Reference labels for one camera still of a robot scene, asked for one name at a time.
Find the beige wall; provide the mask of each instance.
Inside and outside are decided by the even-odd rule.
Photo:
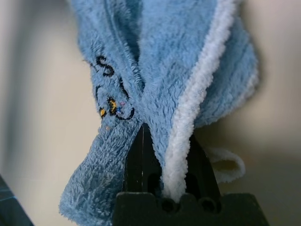
[[[0,2],[0,173],[38,226],[74,225],[60,195],[100,124],[89,68],[70,15],[41,18],[28,45],[17,151],[4,159],[9,41],[16,0]],[[301,1],[246,0],[243,15],[261,61],[262,83],[242,109],[196,131],[201,144],[239,154],[246,175],[223,192],[256,195],[273,226],[301,225]]]

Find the black embroidery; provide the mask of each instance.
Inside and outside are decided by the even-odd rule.
[[[130,119],[132,119],[132,117],[134,116],[134,114],[135,114],[135,109],[132,108],[130,116],[128,116],[126,119],[122,118],[122,117],[119,117],[118,115],[116,115],[116,118],[118,118],[120,120],[130,120]]]
[[[97,56],[96,57],[96,64],[100,67],[104,67],[105,71],[103,72],[103,76],[109,76],[111,77],[114,74],[114,69],[107,64],[104,64],[102,61],[106,61],[107,59],[104,56]]]
[[[121,77],[119,78],[119,86],[120,86],[122,92],[124,93],[124,95],[126,95],[127,99],[129,99],[128,93],[127,93],[126,89],[123,86],[123,80],[122,80]]]
[[[100,88],[100,86],[96,86],[95,89],[95,97],[96,97],[96,101],[98,102],[98,89]]]

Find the embroidery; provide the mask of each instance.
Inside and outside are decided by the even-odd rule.
[[[116,101],[112,97],[109,97],[108,98],[108,104],[110,106],[110,110],[109,110],[110,115],[115,115],[116,110],[117,110]]]
[[[127,99],[129,99],[128,93],[127,93],[126,89],[123,86],[123,80],[122,80],[121,77],[119,78],[119,86],[120,86],[122,92],[124,93],[124,95],[126,95]]]
[[[118,118],[118,119],[120,119],[120,120],[130,120],[130,119],[132,119],[132,117],[134,116],[134,114],[135,114],[135,109],[132,108],[131,114],[130,114],[130,116],[128,116],[127,118],[122,118],[122,117],[119,117],[118,115],[116,115],[116,118]]]
[[[97,56],[96,64],[105,69],[103,72],[103,76],[111,77],[114,74],[114,69],[110,65],[103,63],[103,61],[106,61],[106,60],[107,60],[107,58],[105,58],[104,56]]]
[[[107,114],[107,111],[106,111],[106,110],[104,110],[103,108],[100,108],[100,111],[99,111],[99,113],[100,113],[100,117],[101,117],[101,118],[103,118],[104,116],[106,116],[106,114]]]

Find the yellow embroidery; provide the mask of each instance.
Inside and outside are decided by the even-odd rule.
[[[106,110],[100,109],[100,117],[104,117],[107,114]]]

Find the blue fleece fabric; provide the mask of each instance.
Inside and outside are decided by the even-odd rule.
[[[62,194],[61,214],[80,226],[111,225],[126,155],[144,122],[164,168],[178,99],[220,1],[233,0],[71,0],[102,125]],[[233,17],[196,126],[232,111],[256,68],[248,35]]]

